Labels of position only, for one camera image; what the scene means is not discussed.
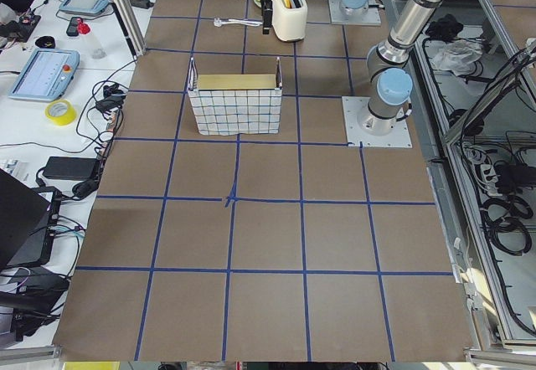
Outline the second robot base blue joint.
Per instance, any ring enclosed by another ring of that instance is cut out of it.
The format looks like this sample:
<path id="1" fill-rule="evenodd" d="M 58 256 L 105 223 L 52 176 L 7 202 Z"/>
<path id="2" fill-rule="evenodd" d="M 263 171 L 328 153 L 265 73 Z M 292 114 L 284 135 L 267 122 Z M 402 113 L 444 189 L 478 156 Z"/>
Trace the second robot base blue joint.
<path id="1" fill-rule="evenodd" d="M 340 0 L 339 10 L 345 19 L 363 14 L 369 7 L 369 0 Z"/>

